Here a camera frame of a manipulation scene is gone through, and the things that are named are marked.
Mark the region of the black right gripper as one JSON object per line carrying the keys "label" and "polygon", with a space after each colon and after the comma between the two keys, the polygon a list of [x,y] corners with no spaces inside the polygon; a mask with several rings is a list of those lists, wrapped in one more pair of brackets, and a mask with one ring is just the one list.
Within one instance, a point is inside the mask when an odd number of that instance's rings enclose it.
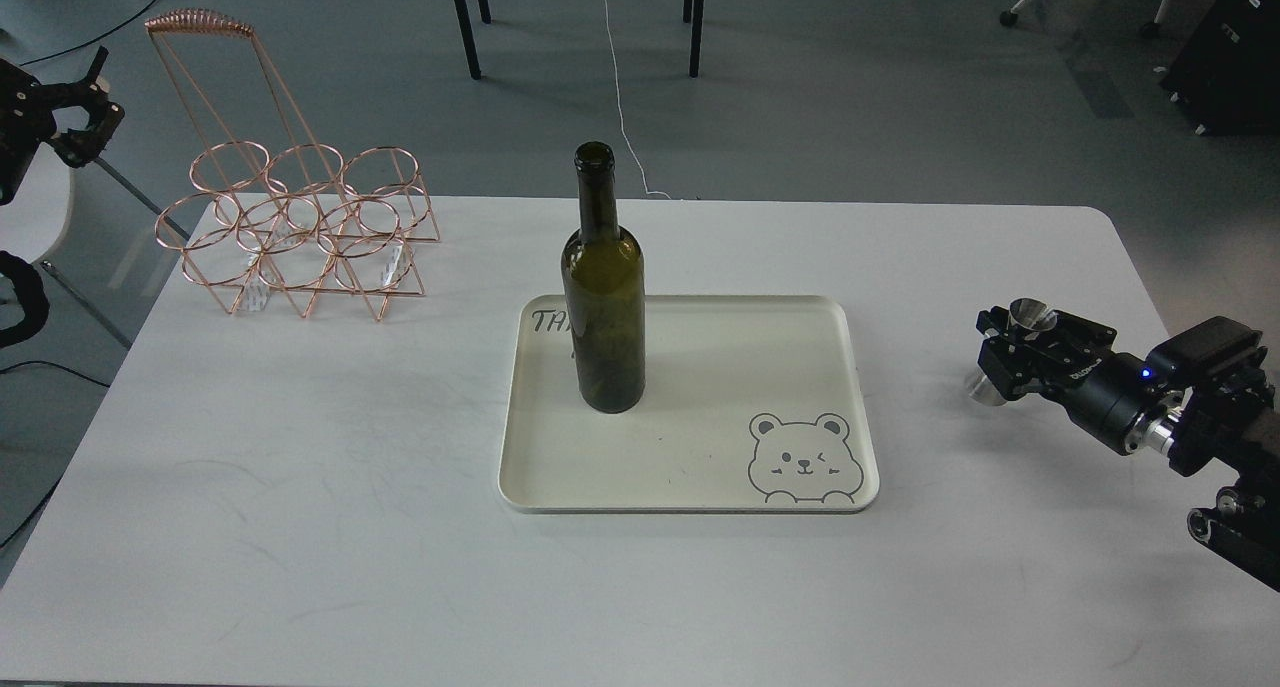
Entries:
{"label": "black right gripper", "polygon": [[[1161,397],[1143,359],[1111,349],[1112,328],[1048,304],[982,310],[975,328],[984,336],[977,365],[995,403],[1039,394],[1116,454],[1138,450],[1137,432],[1155,418]],[[1038,351],[1050,354],[1043,374]]]}

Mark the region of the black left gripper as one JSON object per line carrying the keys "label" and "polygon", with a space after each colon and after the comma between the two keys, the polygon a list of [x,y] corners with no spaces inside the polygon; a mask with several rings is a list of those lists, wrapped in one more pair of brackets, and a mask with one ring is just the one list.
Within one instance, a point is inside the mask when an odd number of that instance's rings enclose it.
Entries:
{"label": "black left gripper", "polygon": [[[49,145],[69,168],[83,168],[100,157],[125,116],[101,81],[109,50],[100,46],[86,75],[65,84],[42,84],[35,75],[1,63],[1,203],[15,200],[41,145]],[[77,107],[87,114],[82,128],[59,128],[58,110]]]}

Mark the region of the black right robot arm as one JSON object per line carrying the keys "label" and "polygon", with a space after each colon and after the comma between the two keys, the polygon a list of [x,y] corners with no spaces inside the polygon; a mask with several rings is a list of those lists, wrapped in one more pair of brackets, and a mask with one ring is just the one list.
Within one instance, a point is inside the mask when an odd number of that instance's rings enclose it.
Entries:
{"label": "black right robot arm", "polygon": [[1277,390],[1258,330],[1217,315],[1138,358],[1114,351],[1114,328],[1029,298],[982,310],[975,328],[966,388],[978,403],[1042,397],[1119,455],[1151,450],[1180,476],[1213,462],[1235,470],[1210,507],[1189,510],[1188,533],[1277,587]]}

